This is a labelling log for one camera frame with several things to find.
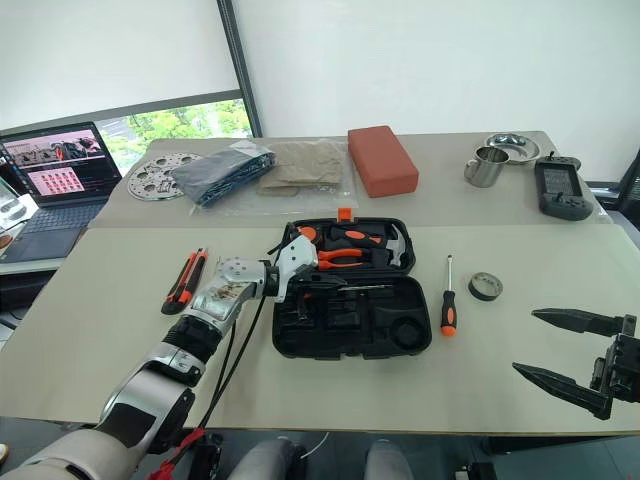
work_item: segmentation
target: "open tool case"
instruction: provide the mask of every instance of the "open tool case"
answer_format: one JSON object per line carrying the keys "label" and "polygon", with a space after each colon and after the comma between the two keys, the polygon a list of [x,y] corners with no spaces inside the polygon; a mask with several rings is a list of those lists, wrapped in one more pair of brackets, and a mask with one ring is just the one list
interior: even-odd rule
{"label": "open tool case", "polygon": [[404,223],[364,217],[288,224],[284,238],[298,235],[312,240],[319,265],[293,277],[285,301],[275,304],[272,335],[280,353],[387,358],[415,355],[429,346],[422,288],[407,276],[416,259]]}

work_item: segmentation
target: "window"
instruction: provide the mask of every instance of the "window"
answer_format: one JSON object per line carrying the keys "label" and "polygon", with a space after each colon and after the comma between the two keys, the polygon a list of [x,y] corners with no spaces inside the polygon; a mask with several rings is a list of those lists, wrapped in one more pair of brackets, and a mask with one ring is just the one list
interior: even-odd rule
{"label": "window", "polygon": [[157,138],[251,136],[247,112],[240,99],[102,120],[96,126],[122,175]]}

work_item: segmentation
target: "black cable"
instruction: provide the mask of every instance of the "black cable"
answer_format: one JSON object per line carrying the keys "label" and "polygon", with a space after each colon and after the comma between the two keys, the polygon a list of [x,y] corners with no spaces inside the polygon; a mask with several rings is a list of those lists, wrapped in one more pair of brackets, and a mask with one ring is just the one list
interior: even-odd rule
{"label": "black cable", "polygon": [[224,374],[227,371],[227,363],[229,363],[229,358],[231,357],[231,347],[233,346],[233,340],[236,336],[236,324],[234,323],[231,327],[231,338],[229,338],[229,345],[227,345],[227,351],[224,354],[224,361],[222,362],[222,368],[220,369],[220,374],[218,375],[218,382],[216,383],[216,388],[213,391],[213,396],[211,397],[211,402],[209,402],[209,408],[205,412],[202,420],[198,424],[198,427],[206,427],[209,422],[209,418],[211,418],[211,413],[215,408],[215,404],[213,403],[218,393],[220,392],[220,386],[222,385],[222,380],[224,379]]}
{"label": "black cable", "polygon": [[[276,255],[276,259],[273,262],[274,265],[278,263],[278,259],[280,258],[280,253],[282,252],[282,247],[284,246],[287,240],[287,237],[289,236],[289,232],[291,232],[293,228],[294,228],[293,224],[287,223],[287,226],[284,229],[284,233],[282,234],[282,239],[280,240],[280,244],[278,246],[278,253]],[[262,299],[260,299],[260,303],[258,304],[258,309],[256,310],[256,313],[253,316],[253,321],[251,322],[251,327],[249,327],[249,331],[247,332],[247,335],[244,337],[244,342],[242,342],[242,346],[238,351],[238,355],[236,355],[236,359],[233,361],[233,365],[231,365],[231,369],[229,370],[229,373],[226,376],[224,383],[222,384],[222,388],[216,395],[214,395],[214,399],[212,400],[213,408],[215,408],[216,405],[218,405],[218,402],[222,398],[224,391],[227,389],[229,382],[231,382],[231,378],[233,377],[233,374],[235,373],[236,368],[240,363],[240,359],[242,358],[242,355],[244,354],[244,351],[246,350],[247,345],[249,344],[249,340],[251,340],[253,331],[255,330],[256,325],[258,324],[258,319],[260,318],[260,313],[262,312],[262,306],[264,305],[264,301],[266,300],[266,298],[267,297],[262,297]]]}
{"label": "black cable", "polygon": [[[276,264],[278,262],[278,259],[280,258],[280,253],[282,252],[282,247],[284,246],[284,243],[287,239],[287,236],[289,235],[289,232],[291,231],[292,224],[288,223],[284,233],[282,234],[282,240],[280,241],[280,244],[278,245],[278,253],[276,255],[276,259],[274,260],[274,264]],[[253,335],[253,331],[256,328],[256,325],[258,324],[258,319],[260,318],[260,313],[262,312],[262,306],[264,305],[264,302],[266,300],[267,297],[262,297],[260,299],[260,303],[258,304],[258,309],[256,310],[255,315],[253,316],[253,320],[251,322],[251,326],[249,327],[249,331],[247,332],[247,334],[244,337],[244,341],[242,342],[242,346],[240,347],[240,350],[238,351],[238,354],[236,355],[235,360],[233,361],[233,365],[231,365],[231,369],[229,370],[229,373],[227,374],[227,376],[224,379],[224,383],[222,383],[222,386],[220,386],[220,381],[222,380],[222,377],[225,373],[226,370],[226,366],[227,366],[227,362],[229,360],[230,357],[230,353],[231,353],[231,347],[233,345],[233,339],[235,337],[235,331],[236,331],[236,324],[234,323],[233,326],[231,327],[231,338],[229,339],[229,345],[227,346],[227,351],[225,352],[225,358],[224,361],[222,362],[222,368],[220,369],[220,374],[218,375],[218,382],[216,383],[216,388],[213,392],[213,397],[211,398],[211,402],[209,403],[209,407],[207,408],[207,411],[205,412],[205,414],[203,415],[202,419],[200,420],[200,422],[198,423],[198,427],[199,428],[205,428],[207,423],[209,422],[209,419],[211,418],[211,414],[213,413],[213,410],[216,408],[216,406],[218,405],[218,402],[220,401],[220,399],[222,398],[222,395],[224,394],[225,390],[227,389],[227,386],[229,385],[229,382],[231,382],[231,378],[233,377],[233,374],[235,373],[236,369],[238,368],[238,364],[240,363],[240,360],[242,359],[242,356],[244,355],[244,351],[247,349],[247,345],[249,345],[249,341],[251,340],[251,336]],[[175,457],[173,457],[170,462],[173,465],[177,465],[177,463],[182,459],[182,457],[184,457],[185,453],[187,452],[188,449],[184,449],[181,452],[179,452]]]}

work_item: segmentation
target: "red cable tie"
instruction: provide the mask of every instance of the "red cable tie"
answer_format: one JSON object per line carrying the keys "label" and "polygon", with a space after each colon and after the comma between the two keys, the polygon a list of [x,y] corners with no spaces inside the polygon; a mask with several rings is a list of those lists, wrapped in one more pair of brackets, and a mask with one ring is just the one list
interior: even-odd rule
{"label": "red cable tie", "polygon": [[151,473],[147,480],[171,480],[173,470],[176,468],[176,465],[173,463],[173,460],[182,452],[183,450],[189,448],[193,443],[198,441],[200,438],[204,437],[205,431],[204,428],[198,427],[189,435],[184,437],[184,440],[180,442],[180,445],[176,449],[175,453],[171,456],[169,460],[165,460],[160,465],[160,468],[155,472]]}

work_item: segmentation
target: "robotic arm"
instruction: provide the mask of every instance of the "robotic arm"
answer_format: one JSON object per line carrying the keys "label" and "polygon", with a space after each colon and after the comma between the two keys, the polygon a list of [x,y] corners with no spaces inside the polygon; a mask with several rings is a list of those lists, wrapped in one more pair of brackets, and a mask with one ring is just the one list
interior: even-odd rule
{"label": "robotic arm", "polygon": [[118,385],[93,429],[65,435],[3,480],[124,480],[147,453],[163,453],[182,430],[205,365],[236,321],[242,305],[263,296],[284,301],[289,280],[318,264],[304,236],[268,261],[218,262],[213,280],[199,292],[165,338]]}

